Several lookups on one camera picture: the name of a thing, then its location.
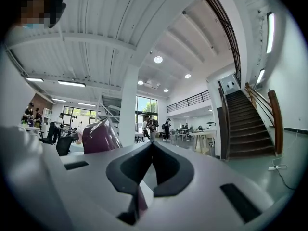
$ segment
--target fluorescent light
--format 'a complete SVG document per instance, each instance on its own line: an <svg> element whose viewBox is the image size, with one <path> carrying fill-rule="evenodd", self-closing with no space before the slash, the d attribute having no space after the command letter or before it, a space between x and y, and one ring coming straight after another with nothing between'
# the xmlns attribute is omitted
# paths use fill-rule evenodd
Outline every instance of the fluorescent light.
<svg viewBox="0 0 308 231"><path fill-rule="evenodd" d="M261 81L261 79L262 79L262 77L263 77L263 75L264 75L264 72L265 72L265 69L261 69L260 74L259 74L259 77L258 77L258 80L257 80L257 84L260 83L260 81Z"/></svg>
<svg viewBox="0 0 308 231"><path fill-rule="evenodd" d="M88 103L78 103L80 105L86 105L86 106L92 106L92 107L96 107L96 105L93 105L93 104L88 104Z"/></svg>
<svg viewBox="0 0 308 231"><path fill-rule="evenodd" d="M86 87L84 83L71 82L71 81L62 81L58 80L58 83L61 85L75 86L75 87Z"/></svg>
<svg viewBox="0 0 308 231"><path fill-rule="evenodd" d="M268 13L268 45L266 47L266 54L271 52L271 48L273 46L274 41L274 29L275 29L275 23L274 23L274 14Z"/></svg>
<svg viewBox="0 0 308 231"><path fill-rule="evenodd" d="M52 100L59 101L59 102L66 102L65 100L57 99L57 98L52 98Z"/></svg>
<svg viewBox="0 0 308 231"><path fill-rule="evenodd" d="M35 82L43 82L44 80L41 78L27 78L29 81L35 81Z"/></svg>
<svg viewBox="0 0 308 231"><path fill-rule="evenodd" d="M163 61L163 58L161 56L157 56L154 58L154 62L156 62L157 64L161 63Z"/></svg>

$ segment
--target staircase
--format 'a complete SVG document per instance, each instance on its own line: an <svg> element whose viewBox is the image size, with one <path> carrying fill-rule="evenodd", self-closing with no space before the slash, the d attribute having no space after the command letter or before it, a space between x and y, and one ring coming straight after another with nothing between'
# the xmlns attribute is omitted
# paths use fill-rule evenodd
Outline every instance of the staircase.
<svg viewBox="0 0 308 231"><path fill-rule="evenodd" d="M229 159L275 155L270 135L258 112L243 92L226 95L230 119Z"/></svg>

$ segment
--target balcony railing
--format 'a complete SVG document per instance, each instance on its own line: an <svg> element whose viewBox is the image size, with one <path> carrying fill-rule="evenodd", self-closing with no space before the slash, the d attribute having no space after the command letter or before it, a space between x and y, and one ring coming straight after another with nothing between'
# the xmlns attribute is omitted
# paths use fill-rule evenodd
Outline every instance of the balcony railing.
<svg viewBox="0 0 308 231"><path fill-rule="evenodd" d="M211 97L210 97L208 90L206 90L190 98L184 99L175 104L167 106L167 112L171 112L171 111L179 110L179 109L182 109L188 106L192 106L194 104L201 103L209 99L211 99Z"/></svg>
<svg viewBox="0 0 308 231"><path fill-rule="evenodd" d="M235 77L236 77L237 82L241 86L241 59L240 59L240 54L239 54L239 47L237 45L235 33L231 25L231 22L227 16L226 11L222 7L221 3L219 2L219 0L205 0L205 1L212 8L218 20L220 20L222 28L228 37L228 41L229 41L230 48L232 50L232 54L234 58Z"/></svg>

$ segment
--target brick wall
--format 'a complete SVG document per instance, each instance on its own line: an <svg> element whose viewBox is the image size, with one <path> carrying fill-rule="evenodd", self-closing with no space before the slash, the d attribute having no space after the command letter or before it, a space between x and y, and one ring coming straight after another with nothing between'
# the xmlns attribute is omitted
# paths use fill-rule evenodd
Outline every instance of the brick wall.
<svg viewBox="0 0 308 231"><path fill-rule="evenodd" d="M33 115L36 116L36 108L39 108L40 113L43 115L44 108L52 110L52 103L48 102L46 99L43 99L41 96L35 94L31 102L34 104Z"/></svg>

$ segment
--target backpack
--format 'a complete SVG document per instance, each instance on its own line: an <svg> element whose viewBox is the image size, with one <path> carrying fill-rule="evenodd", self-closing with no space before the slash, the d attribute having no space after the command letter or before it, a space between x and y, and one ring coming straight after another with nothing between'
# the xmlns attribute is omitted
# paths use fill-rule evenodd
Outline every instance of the backpack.
<svg viewBox="0 0 308 231"><path fill-rule="evenodd" d="M155 126L155 127L158 127L159 126L158 121L152 119L152 125Z"/></svg>

